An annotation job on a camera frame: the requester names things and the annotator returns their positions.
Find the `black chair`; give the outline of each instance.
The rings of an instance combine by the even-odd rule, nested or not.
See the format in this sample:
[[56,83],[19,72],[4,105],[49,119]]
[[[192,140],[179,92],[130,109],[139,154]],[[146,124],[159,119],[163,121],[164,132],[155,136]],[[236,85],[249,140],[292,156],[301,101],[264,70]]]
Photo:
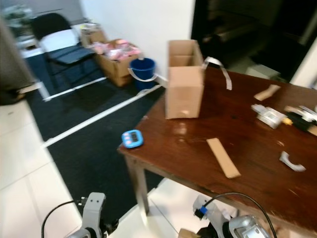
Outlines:
[[[72,30],[69,22],[63,16],[57,13],[49,13],[35,17],[31,20],[31,28],[35,38],[39,41],[40,47],[44,52],[47,71],[55,88],[57,88],[55,75],[59,73],[61,73],[63,78],[66,80],[66,83],[68,83],[71,87],[73,83],[78,82],[79,80],[88,77],[96,70],[99,70],[96,68],[95,70],[85,74],[83,63],[90,59],[93,60],[95,53],[94,51],[81,46],[79,36],[75,31],[73,31],[73,33],[78,38],[78,44],[76,46],[67,47],[53,52],[47,52],[45,47],[41,44],[41,40],[47,35],[59,31]],[[51,64],[59,65],[62,67],[62,70],[54,72]],[[80,65],[81,73],[84,75],[76,81],[71,82],[63,72],[76,65]]]

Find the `dark carpet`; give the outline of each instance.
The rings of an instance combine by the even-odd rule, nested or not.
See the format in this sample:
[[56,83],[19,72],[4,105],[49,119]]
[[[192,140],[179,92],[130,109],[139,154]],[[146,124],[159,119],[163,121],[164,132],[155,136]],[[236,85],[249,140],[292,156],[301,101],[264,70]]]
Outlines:
[[[93,191],[106,194],[102,217],[108,223],[136,204],[124,158],[117,152],[121,135],[137,125],[163,92],[161,87],[48,147],[73,199]],[[146,177],[148,190],[162,179],[152,173]]]
[[[44,82],[50,94],[58,93],[54,91],[55,89],[44,65],[43,56],[30,57],[27,58],[27,61],[34,74]],[[89,71],[98,66],[90,60],[90,62],[86,63],[85,67]],[[78,68],[73,68],[70,71],[74,79],[80,77],[80,72]],[[97,71],[93,74],[93,77],[94,79],[98,79],[103,77],[103,75]],[[64,91],[69,89],[61,78],[59,79],[58,90]],[[92,80],[85,78],[76,84],[89,81]],[[44,141],[47,141],[106,109],[134,97],[137,93],[138,90],[134,84],[118,88],[106,79],[83,87],[75,92],[58,96],[47,102],[43,101],[42,96],[36,90],[27,94],[27,101],[42,138]]]

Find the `blue bucket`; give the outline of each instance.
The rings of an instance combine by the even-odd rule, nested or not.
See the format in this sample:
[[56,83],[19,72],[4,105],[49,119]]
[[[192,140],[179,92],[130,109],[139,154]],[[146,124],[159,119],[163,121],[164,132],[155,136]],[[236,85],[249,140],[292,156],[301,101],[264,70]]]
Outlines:
[[129,72],[135,78],[135,85],[140,91],[155,86],[156,75],[154,71],[155,62],[152,59],[134,59],[130,62]]

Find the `wooden table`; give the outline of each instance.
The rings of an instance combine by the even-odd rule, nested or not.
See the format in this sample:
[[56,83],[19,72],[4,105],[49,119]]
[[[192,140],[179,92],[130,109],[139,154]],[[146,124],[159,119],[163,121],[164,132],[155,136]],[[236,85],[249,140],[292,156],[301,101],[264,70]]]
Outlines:
[[[228,191],[245,193],[264,207],[274,223],[316,237],[317,137],[284,124],[271,129],[256,119],[251,105],[263,104],[280,112],[285,106],[312,109],[317,104],[317,91],[237,73],[230,76],[232,91],[225,89],[221,71],[207,69],[199,119],[166,120],[161,97],[136,127],[143,134],[144,145],[119,148],[125,155],[140,208],[149,210],[146,169],[208,196]],[[282,88],[263,102],[254,98],[272,83]],[[225,177],[206,142],[215,137],[240,177]],[[290,155],[292,163],[307,170],[295,172],[280,162],[282,151]],[[245,198],[220,200],[263,217]]]

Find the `blue timer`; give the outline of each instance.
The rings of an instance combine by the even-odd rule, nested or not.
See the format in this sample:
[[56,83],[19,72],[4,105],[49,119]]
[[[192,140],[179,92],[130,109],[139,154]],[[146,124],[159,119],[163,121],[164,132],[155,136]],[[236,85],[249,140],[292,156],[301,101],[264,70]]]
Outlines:
[[143,137],[139,130],[126,131],[121,136],[124,147],[135,148],[143,144]]

